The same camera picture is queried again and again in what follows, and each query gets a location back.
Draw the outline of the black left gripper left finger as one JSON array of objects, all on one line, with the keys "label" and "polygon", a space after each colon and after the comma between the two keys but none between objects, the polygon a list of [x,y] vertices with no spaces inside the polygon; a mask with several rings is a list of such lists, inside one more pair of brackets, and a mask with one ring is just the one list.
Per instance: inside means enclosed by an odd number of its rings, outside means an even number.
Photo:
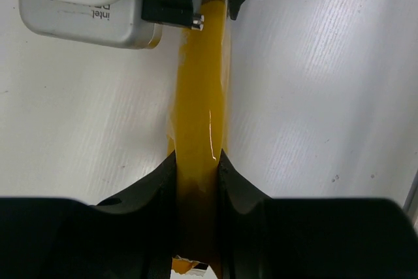
[{"label": "black left gripper left finger", "polygon": [[169,278],[176,157],[97,205],[1,199],[2,278]]}]

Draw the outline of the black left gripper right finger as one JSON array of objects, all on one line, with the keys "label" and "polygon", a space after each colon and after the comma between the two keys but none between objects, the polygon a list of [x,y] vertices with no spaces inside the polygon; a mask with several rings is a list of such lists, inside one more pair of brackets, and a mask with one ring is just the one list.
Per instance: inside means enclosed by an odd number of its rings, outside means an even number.
[{"label": "black left gripper right finger", "polygon": [[224,278],[416,278],[417,234],[383,198],[274,199],[221,154]]}]

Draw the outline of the yellow Pastatime spaghetti bag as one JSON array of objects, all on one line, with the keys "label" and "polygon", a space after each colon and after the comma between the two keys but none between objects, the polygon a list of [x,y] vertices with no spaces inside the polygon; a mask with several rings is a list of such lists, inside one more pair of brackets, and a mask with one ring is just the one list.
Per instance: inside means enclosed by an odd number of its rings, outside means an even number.
[{"label": "yellow Pastatime spaghetti bag", "polygon": [[204,0],[201,31],[182,32],[176,91],[168,123],[168,151],[176,154],[175,272],[199,262],[221,278],[216,239],[217,168],[227,147],[231,33],[227,0]]}]

